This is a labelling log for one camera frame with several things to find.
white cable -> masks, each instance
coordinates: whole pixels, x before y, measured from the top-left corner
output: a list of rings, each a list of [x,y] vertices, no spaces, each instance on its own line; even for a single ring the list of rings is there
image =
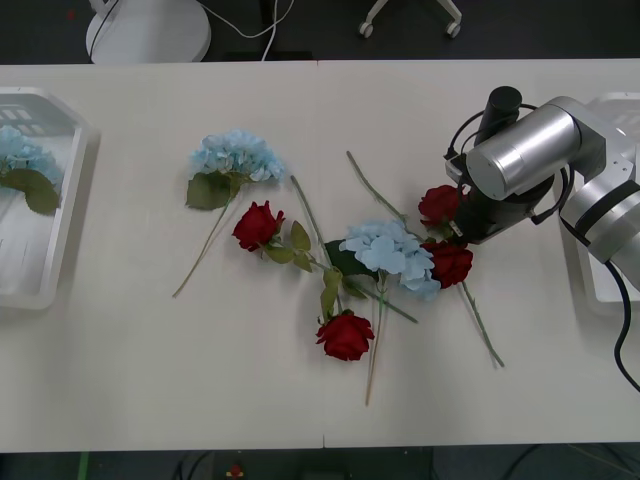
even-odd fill
[[[262,54],[261,62],[264,62],[265,58],[267,58],[267,53],[269,53],[269,49],[271,48],[271,44],[273,43],[273,39],[276,38],[276,30],[278,25],[276,23],[276,16],[278,15],[278,0],[275,0],[273,3],[273,31],[271,32],[271,38],[269,39],[269,43],[267,43],[267,48],[264,49],[264,54]]]
[[[265,33],[267,33],[269,30],[271,30],[272,28],[275,28],[275,26],[277,24],[279,24],[282,20],[284,20],[287,15],[289,15],[289,12],[291,11],[291,7],[293,7],[293,4],[295,3],[296,0],[291,0],[291,3],[289,4],[289,8],[287,8],[287,11],[284,12],[284,15],[279,18],[277,21],[274,22],[273,25],[271,25],[270,27],[265,28],[263,31],[261,31],[260,33],[256,33],[255,35],[246,35],[244,33],[242,33],[240,31],[240,29],[238,27],[236,27],[233,23],[231,23],[229,20],[227,20],[226,18],[221,17],[220,15],[218,15],[216,12],[214,12],[213,10],[211,10],[209,7],[207,7],[204,3],[202,3],[200,0],[198,0],[198,3],[200,3],[200,5],[202,5],[202,8],[204,8],[207,12],[209,12],[211,15],[213,15],[214,17],[216,17],[218,20],[222,20],[224,23],[226,23],[227,25],[229,25],[231,28],[233,28],[236,32],[238,32],[238,34],[241,37],[244,38],[258,38],[262,35],[264,35]]]

table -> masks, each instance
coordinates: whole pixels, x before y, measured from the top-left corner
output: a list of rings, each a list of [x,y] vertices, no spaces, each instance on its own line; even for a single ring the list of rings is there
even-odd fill
[[[469,287],[507,367],[492,364],[455,287],[429,305],[393,292],[421,323],[390,314],[368,408],[366,360],[314,345],[319,276],[263,265],[229,236],[251,200],[309,227],[290,184],[245,195],[171,299],[212,222],[182,203],[185,157],[204,135],[268,139],[327,239],[389,218],[347,149],[417,228],[420,197],[447,182],[451,135],[492,88],[588,101],[636,90],[640,62],[1,67],[0,79],[51,90],[102,132],[54,306],[0,311],[0,450],[640,441],[640,399],[613,362],[621,319],[586,309],[575,242],[555,220],[474,249]],[[639,330],[624,350],[632,372]]]

hydrangea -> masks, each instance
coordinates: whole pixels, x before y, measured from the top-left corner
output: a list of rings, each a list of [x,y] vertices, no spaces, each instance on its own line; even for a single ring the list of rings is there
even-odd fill
[[[13,170],[16,168],[28,168],[43,174],[60,189],[63,173],[56,165],[56,160],[51,154],[36,144],[20,130],[4,126],[0,128],[0,168]]]
[[[440,282],[431,276],[433,255],[421,248],[415,235],[408,233],[398,220],[349,227],[339,248],[354,252],[356,259],[373,272],[400,274],[400,285],[427,300],[440,290]]]
[[[200,148],[190,157],[189,178],[196,173],[238,172],[254,182],[269,178],[281,181],[284,166],[267,142],[245,130],[231,130],[222,135],[205,137]]]

white tray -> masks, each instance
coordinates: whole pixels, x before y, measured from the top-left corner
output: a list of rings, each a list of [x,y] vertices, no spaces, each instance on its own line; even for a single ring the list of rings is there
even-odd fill
[[[640,93],[608,93],[594,99],[587,106],[599,117],[613,123],[625,135],[640,142]],[[640,182],[637,165],[632,179]],[[577,189],[584,186],[581,175],[576,176],[575,185]],[[607,268],[590,255],[584,245],[578,241],[577,245],[589,307],[599,314],[622,312],[620,290]],[[624,276],[623,279],[633,308],[640,307],[640,292]]]
[[[0,88],[0,127],[49,150],[64,178],[54,216],[33,213],[24,194],[0,189],[0,306],[42,309],[55,298],[89,125],[38,88]]]

caster wheel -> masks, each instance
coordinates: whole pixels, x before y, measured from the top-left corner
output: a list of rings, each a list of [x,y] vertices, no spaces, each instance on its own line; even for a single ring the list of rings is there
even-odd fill
[[[449,37],[456,38],[460,33],[460,24],[451,22],[449,25],[447,25],[446,33],[447,35],[449,35]]]
[[[373,33],[373,25],[371,25],[370,23],[367,23],[367,22],[362,22],[360,24],[360,27],[358,28],[358,32],[364,38],[369,38],[371,36],[371,34]]]

